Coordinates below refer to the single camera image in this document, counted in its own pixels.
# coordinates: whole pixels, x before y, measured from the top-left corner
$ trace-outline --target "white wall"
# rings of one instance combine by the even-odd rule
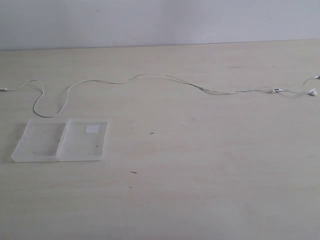
[[[1,0],[0,50],[320,38],[319,0]]]

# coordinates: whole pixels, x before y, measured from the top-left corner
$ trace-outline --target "open case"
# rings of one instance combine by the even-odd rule
[[[30,119],[16,146],[15,162],[101,161],[106,153],[105,119]]]

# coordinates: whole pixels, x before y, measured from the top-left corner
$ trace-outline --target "sticker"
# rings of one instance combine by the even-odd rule
[[[85,126],[85,134],[98,134],[100,131],[100,125],[87,125]]]

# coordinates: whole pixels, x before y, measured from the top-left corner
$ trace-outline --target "earphones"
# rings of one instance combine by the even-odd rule
[[[29,84],[29,83],[32,83],[32,82],[37,82],[40,86],[41,86],[41,95],[37,98],[37,100],[34,102],[33,104],[33,113],[38,115],[39,117],[42,117],[42,118],[53,118],[53,117],[56,117],[58,116],[60,113],[62,113],[62,111],[66,108],[67,106],[67,103],[69,101],[69,91],[71,88],[73,88],[74,86],[78,85],[78,84],[81,84],[81,83],[85,83],[85,82],[97,82],[97,83],[104,83],[104,84],[127,84],[128,82],[130,82],[131,80],[135,79],[135,78],[138,78],[140,76],[159,76],[159,77],[166,77],[167,79],[170,79],[174,82],[178,82],[178,83],[181,83],[181,84],[187,84],[187,85],[190,85],[192,87],[195,87],[207,94],[214,94],[214,95],[230,95],[230,94],[239,94],[239,93],[250,93],[250,92],[260,92],[260,93],[265,93],[265,94],[276,94],[276,93],[282,93],[282,92],[288,92],[288,93],[292,93],[292,94],[306,94],[306,95],[309,95],[309,96],[316,96],[317,95],[317,92],[316,92],[316,89],[313,88],[311,89],[310,91],[307,91],[307,92],[296,92],[296,91],[293,91],[295,89],[298,89],[298,88],[301,88],[301,87],[304,87],[308,82],[310,82],[311,80],[314,80],[314,79],[318,79],[320,80],[320,75],[318,76],[313,76],[307,80],[305,80],[303,82],[303,84],[301,85],[298,85],[298,86],[295,86],[293,88],[282,88],[282,87],[269,87],[269,86],[265,86],[265,87],[262,87],[262,88],[258,88],[258,89],[247,89],[247,90],[236,90],[236,91],[231,91],[231,92],[226,92],[226,91],[218,91],[218,90],[209,90],[209,89],[206,89],[202,86],[198,86],[198,85],[195,85],[195,84],[192,84],[188,81],[185,81],[183,79],[180,79],[180,78],[177,78],[175,76],[171,76],[171,75],[165,75],[165,74],[153,74],[153,73],[143,73],[143,74],[139,74],[139,75],[136,75],[132,78],[130,78],[128,81],[125,81],[125,82],[111,82],[111,81],[106,81],[106,80],[82,80],[82,81],[79,81],[71,86],[69,86],[66,90],[66,97],[65,97],[65,101],[64,101],[64,104],[62,106],[62,108],[54,115],[41,115],[40,113],[38,113],[36,111],[36,106],[38,104],[38,102],[41,100],[41,98],[44,96],[45,94],[45,90],[44,90],[44,87],[43,85],[41,84],[40,81],[38,80],[31,80],[31,81],[28,81],[24,84],[21,84],[20,86],[18,86],[17,88],[13,88],[13,89],[9,89],[9,88],[4,88],[4,87],[0,87],[0,92],[11,92],[11,91],[15,91],[15,90],[18,90],[20,88],[22,88],[23,86]]]

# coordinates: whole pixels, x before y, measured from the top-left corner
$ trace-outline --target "white earbud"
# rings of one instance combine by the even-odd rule
[[[309,94],[310,96],[316,96],[316,95],[317,95],[316,89],[315,89],[315,88],[311,89],[311,90],[308,92],[308,94]]]

